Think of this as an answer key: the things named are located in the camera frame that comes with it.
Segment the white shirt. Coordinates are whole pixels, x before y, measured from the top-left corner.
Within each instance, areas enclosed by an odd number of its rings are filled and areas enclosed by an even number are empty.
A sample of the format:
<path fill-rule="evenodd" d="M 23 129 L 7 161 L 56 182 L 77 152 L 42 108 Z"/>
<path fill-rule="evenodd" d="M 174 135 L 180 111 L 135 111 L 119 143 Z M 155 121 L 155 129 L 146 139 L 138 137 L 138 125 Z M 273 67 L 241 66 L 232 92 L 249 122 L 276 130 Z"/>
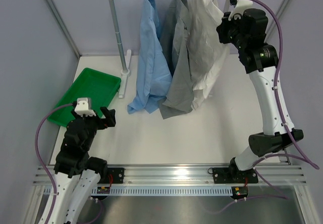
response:
<path fill-rule="evenodd" d="M 217 27 L 224 13 L 217 0 L 191 0 L 191 30 L 187 48 L 193 83 L 193 109 L 209 97 L 220 70 L 229 55 L 228 45 L 220 43 Z"/>

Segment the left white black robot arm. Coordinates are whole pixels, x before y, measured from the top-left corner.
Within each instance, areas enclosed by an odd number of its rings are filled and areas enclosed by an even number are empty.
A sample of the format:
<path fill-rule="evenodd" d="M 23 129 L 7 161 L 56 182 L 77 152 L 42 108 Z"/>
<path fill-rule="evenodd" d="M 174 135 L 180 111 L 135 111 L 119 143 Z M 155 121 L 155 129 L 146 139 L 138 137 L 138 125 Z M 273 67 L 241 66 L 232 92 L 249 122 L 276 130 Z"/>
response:
<path fill-rule="evenodd" d="M 35 144 L 37 158 L 52 184 L 39 223 L 76 223 L 92 189 L 109 175 L 107 161 L 90 157 L 88 152 L 97 131 L 116 125 L 116 111 L 102 106 L 102 119 L 87 105 L 80 107 L 74 102 L 70 106 L 74 118 L 67 124 L 53 174 Z"/>

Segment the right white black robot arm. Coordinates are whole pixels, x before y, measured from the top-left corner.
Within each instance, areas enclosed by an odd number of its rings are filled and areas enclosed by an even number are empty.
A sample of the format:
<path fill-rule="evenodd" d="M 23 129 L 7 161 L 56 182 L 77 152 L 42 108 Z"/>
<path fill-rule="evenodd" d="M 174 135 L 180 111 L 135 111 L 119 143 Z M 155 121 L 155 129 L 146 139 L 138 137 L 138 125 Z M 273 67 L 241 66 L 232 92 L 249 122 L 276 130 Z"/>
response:
<path fill-rule="evenodd" d="M 231 43 L 238 50 L 239 61 L 255 88 L 261 115 L 262 132 L 250 135 L 249 146 L 237 157 L 231 159 L 224 180 L 236 183 L 248 178 L 256 183 L 253 163 L 268 154 L 277 153 L 295 141 L 303 139 L 304 134 L 296 129 L 288 116 L 282 90 L 275 86 L 278 55 L 274 46 L 264 40 L 268 24 L 266 13 L 260 9 L 246 9 L 242 14 L 224 13 L 217 27 L 220 42 Z"/>

